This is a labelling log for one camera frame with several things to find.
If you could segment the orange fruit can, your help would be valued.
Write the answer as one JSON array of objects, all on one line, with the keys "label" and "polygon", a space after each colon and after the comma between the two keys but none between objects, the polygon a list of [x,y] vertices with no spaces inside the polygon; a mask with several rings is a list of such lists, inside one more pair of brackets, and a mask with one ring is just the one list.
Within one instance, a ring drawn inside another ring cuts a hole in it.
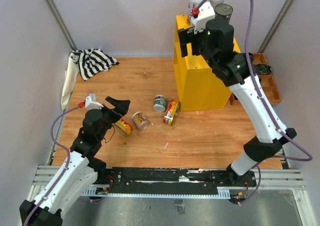
[{"label": "orange fruit can", "polygon": [[136,127],[138,128],[138,130],[145,130],[148,125],[149,125],[149,121],[146,118],[146,116],[142,113],[142,112],[135,112],[132,116],[131,116],[131,120],[133,121],[133,123],[136,125]]}]

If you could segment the green fruit can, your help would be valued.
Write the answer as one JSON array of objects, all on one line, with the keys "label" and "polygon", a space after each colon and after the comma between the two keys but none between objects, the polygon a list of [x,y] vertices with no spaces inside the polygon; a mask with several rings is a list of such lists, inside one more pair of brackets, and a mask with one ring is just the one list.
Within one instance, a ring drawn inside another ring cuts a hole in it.
[{"label": "green fruit can", "polygon": [[157,112],[164,112],[166,110],[167,98],[164,95],[158,94],[154,97],[153,109]]}]

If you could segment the dark brown can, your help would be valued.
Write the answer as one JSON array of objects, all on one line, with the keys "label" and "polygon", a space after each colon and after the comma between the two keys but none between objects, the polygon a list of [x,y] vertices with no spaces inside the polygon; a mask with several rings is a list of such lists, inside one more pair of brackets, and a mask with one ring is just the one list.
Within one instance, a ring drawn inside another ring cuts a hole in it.
[{"label": "dark brown can", "polygon": [[214,11],[217,17],[224,19],[229,23],[234,9],[228,4],[219,4],[214,8]]}]

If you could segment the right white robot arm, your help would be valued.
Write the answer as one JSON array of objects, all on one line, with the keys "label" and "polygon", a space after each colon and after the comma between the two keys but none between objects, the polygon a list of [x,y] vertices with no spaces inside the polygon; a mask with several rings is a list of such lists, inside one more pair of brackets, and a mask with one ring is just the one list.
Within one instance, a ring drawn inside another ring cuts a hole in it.
[{"label": "right white robot arm", "polygon": [[234,28],[227,21],[212,19],[201,32],[191,27],[179,29],[177,35],[182,57],[188,55],[190,44],[192,55],[202,56],[215,76],[237,97],[256,131],[256,136],[243,146],[244,152],[226,169],[228,183],[237,186],[255,165],[277,154],[297,133],[277,117],[258,76],[253,74],[250,57],[234,50]]}]

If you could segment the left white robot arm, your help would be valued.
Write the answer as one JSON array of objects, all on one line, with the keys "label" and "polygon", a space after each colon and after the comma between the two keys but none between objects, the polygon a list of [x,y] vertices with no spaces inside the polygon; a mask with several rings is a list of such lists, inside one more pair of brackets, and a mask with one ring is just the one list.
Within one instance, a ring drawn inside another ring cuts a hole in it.
[{"label": "left white robot arm", "polygon": [[102,146],[108,130],[125,116],[130,100],[106,101],[113,107],[96,101],[95,94],[88,94],[84,101],[64,114],[79,108],[87,112],[77,138],[71,148],[56,143],[66,151],[66,159],[46,187],[31,201],[24,200],[19,207],[23,225],[62,225],[66,214],[82,193],[93,183],[103,183],[107,178],[106,163],[95,155]]}]

